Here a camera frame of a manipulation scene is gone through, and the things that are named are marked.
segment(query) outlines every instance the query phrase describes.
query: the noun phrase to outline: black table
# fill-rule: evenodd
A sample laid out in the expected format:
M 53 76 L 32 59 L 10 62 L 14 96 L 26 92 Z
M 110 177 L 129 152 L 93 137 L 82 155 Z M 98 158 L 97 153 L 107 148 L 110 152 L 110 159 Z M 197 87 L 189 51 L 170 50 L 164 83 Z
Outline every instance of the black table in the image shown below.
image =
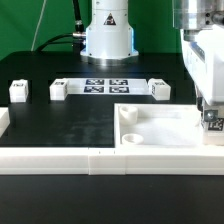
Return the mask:
M 11 124 L 0 147 L 114 147 L 114 103 L 158 103 L 151 96 L 69 95 L 49 100 L 56 78 L 164 79 L 171 104 L 194 104 L 194 85 L 180 54 L 141 55 L 136 64 L 100 67 L 78 55 L 18 52 L 0 62 L 0 106 Z M 9 103 L 12 80 L 29 80 L 25 104 Z M 220 224 L 222 176 L 0 176 L 0 223 Z

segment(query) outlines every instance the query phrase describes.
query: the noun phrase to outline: white block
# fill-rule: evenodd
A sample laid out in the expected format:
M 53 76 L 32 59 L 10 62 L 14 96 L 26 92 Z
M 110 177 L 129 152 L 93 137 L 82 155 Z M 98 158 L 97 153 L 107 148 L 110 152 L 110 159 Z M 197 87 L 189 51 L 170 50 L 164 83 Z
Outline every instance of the white block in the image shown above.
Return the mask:
M 169 100 L 171 87 L 162 79 L 150 79 L 149 90 L 156 100 Z
M 24 103 L 26 102 L 29 94 L 27 80 L 14 80 L 9 88 L 11 103 Z
M 88 172 L 88 148 L 0 148 L 0 175 Z
M 0 137 L 5 132 L 6 128 L 9 126 L 9 112 L 8 108 L 0 108 Z
M 51 100 L 65 100 L 68 95 L 68 80 L 56 79 L 50 86 Z

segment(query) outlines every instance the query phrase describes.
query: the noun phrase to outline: green wall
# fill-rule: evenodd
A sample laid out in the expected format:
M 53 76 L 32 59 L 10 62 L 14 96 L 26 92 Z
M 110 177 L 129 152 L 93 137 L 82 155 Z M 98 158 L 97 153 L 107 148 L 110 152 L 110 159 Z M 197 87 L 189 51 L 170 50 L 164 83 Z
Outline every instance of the green wall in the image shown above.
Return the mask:
M 91 0 L 79 0 L 85 27 L 91 22 Z M 0 1 L 0 59 L 31 50 L 43 0 Z M 141 53 L 180 52 L 179 32 L 172 27 L 172 0 L 129 0 L 129 23 Z M 72 0 L 48 0 L 36 47 L 59 34 L 74 31 Z M 48 50 L 71 50 L 60 45 Z

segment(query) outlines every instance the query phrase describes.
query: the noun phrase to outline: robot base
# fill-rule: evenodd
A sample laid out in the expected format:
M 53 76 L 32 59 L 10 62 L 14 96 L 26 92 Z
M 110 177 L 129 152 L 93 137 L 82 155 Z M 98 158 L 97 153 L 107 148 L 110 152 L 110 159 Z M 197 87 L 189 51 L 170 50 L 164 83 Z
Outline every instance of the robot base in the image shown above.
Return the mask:
M 120 66 L 138 62 L 138 51 L 132 53 L 131 56 L 122 59 L 103 59 L 93 58 L 88 55 L 81 54 L 81 61 L 94 65 L 102 66 Z

